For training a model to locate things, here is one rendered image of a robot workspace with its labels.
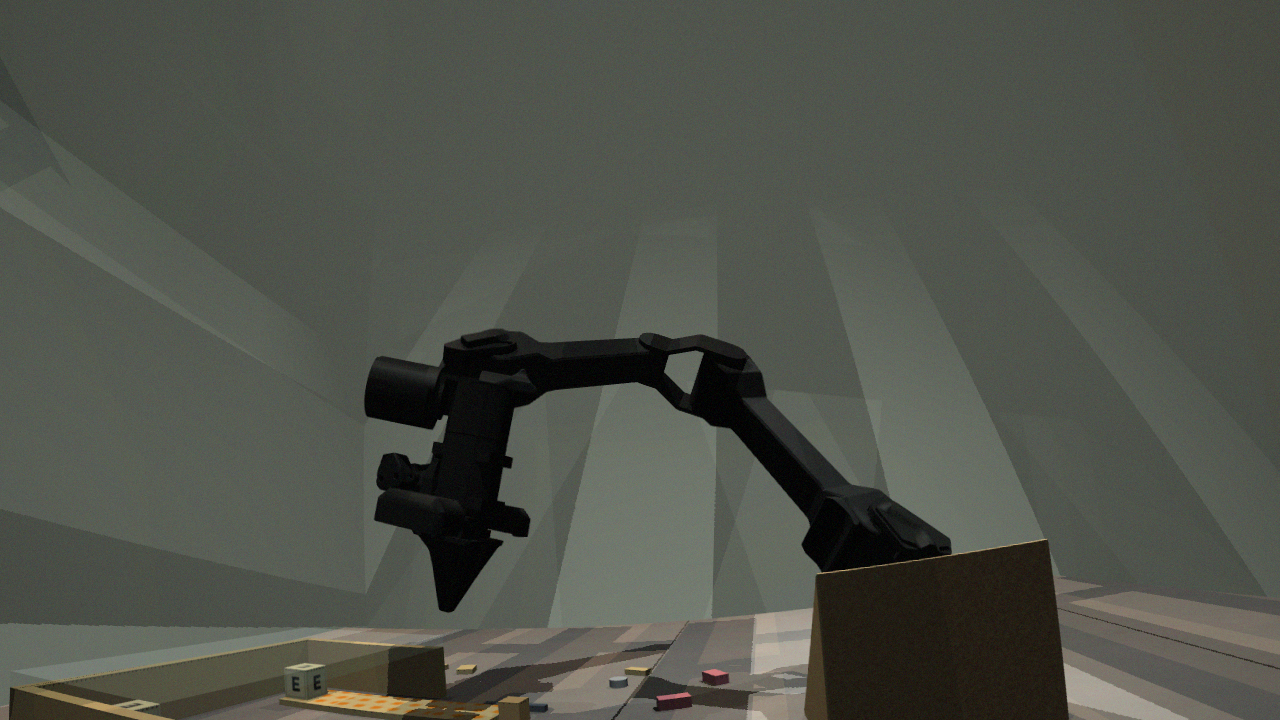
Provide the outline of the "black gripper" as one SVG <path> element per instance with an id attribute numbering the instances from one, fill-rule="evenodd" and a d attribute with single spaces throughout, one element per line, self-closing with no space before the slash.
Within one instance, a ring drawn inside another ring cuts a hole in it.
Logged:
<path id="1" fill-rule="evenodd" d="M 445 433 L 443 443 L 433 443 L 431 452 L 442 455 L 434 496 L 389 487 L 378 497 L 374 520 L 412 529 L 428 546 L 444 612 L 454 611 L 503 544 L 492 530 L 529 537 L 527 512 L 497 501 L 502 469 L 513 462 L 506 450 L 495 439 Z"/>

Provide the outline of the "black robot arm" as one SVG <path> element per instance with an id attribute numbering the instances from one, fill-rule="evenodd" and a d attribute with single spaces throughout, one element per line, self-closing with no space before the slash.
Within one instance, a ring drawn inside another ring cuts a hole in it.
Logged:
<path id="1" fill-rule="evenodd" d="M 691 395 L 664 373 L 672 354 L 703 352 Z M 852 486 L 765 397 L 739 346 L 707 334 L 539 342 L 521 331 L 463 334 L 439 366 L 380 356 L 365 388 L 366 416 L 506 445 L 515 407 L 547 392 L 637 382 L 675 409 L 731 428 L 810 523 L 803 541 L 822 573 L 951 555 L 951 541 L 881 489 Z"/>

